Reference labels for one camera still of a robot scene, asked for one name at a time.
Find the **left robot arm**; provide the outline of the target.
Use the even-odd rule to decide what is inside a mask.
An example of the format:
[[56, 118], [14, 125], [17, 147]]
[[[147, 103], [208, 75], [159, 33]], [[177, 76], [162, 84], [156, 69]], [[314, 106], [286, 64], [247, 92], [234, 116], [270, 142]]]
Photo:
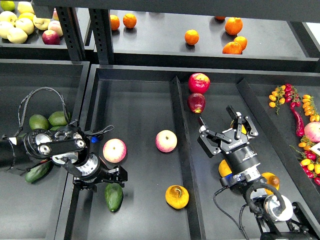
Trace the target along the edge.
[[113, 125], [96, 132], [82, 131], [77, 120], [69, 119], [66, 104], [63, 103], [66, 126], [58, 130], [35, 129], [20, 135], [28, 103], [39, 91], [57, 92], [51, 87], [40, 87], [31, 91], [21, 101], [17, 132], [12, 137], [3, 135], [0, 138], [1, 171], [23, 175], [46, 162], [53, 162], [73, 175], [73, 184], [79, 190], [95, 192], [97, 185], [101, 183], [117, 183], [124, 187], [128, 180], [127, 171], [118, 165], [109, 169], [99, 156], [90, 150], [91, 138], [100, 137], [113, 130]]

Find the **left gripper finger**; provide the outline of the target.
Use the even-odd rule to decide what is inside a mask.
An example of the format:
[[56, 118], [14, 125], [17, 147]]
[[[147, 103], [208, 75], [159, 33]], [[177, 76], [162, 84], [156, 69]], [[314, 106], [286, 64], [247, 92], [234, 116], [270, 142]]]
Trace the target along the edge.
[[79, 191], [89, 190], [89, 191], [92, 191], [93, 193], [97, 192], [97, 186], [94, 183], [84, 182], [82, 180], [73, 180], [73, 185]]
[[106, 171], [106, 182], [119, 184], [122, 188], [125, 187], [125, 182], [128, 181], [128, 172], [120, 165]]

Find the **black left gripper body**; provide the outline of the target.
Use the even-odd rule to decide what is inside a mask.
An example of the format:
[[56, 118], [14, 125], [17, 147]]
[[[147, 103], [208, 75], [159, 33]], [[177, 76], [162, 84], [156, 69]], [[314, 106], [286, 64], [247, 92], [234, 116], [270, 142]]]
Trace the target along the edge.
[[76, 187], [95, 187], [100, 183], [119, 183], [119, 171], [108, 169], [106, 165], [93, 153], [89, 153], [84, 162], [75, 166], [80, 177], [73, 177]]

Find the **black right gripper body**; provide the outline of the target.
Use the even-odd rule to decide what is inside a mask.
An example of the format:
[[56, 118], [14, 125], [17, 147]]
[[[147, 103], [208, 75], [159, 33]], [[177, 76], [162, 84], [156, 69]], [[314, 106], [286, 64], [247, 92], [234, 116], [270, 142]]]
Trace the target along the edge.
[[233, 174], [239, 174], [260, 164], [258, 154], [246, 136], [234, 139], [231, 143], [222, 141], [221, 151]]

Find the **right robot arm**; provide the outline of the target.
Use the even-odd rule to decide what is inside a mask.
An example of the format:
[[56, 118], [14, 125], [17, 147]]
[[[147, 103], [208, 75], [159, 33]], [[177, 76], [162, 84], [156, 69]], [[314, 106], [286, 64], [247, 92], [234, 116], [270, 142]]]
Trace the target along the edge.
[[198, 118], [198, 143], [210, 158], [221, 153], [231, 170], [220, 178], [222, 187], [213, 197], [226, 189], [237, 190], [243, 196], [245, 204], [234, 223], [245, 239], [249, 237], [242, 216], [244, 209], [249, 208], [262, 240], [316, 240], [316, 230], [303, 206], [299, 202], [291, 202], [259, 172], [260, 161], [250, 145], [250, 140], [258, 136], [252, 119], [236, 112], [230, 105], [226, 110], [232, 123], [221, 133], [210, 130], [203, 118]]

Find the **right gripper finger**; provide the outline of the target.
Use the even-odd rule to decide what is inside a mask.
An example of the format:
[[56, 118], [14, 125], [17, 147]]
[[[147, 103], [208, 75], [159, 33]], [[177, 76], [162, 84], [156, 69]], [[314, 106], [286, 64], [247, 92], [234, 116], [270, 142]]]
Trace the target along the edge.
[[240, 112], [236, 112], [231, 105], [226, 107], [226, 111], [233, 120], [232, 128], [235, 130], [235, 139], [240, 139], [242, 135], [242, 129], [246, 130], [246, 136], [255, 138], [259, 135], [252, 119], [249, 116], [242, 116]]
[[197, 141], [207, 156], [212, 158], [222, 151], [221, 142], [228, 144], [229, 138], [223, 133], [210, 130], [209, 126], [205, 123], [202, 117], [198, 117], [197, 121], [200, 125], [199, 137]]

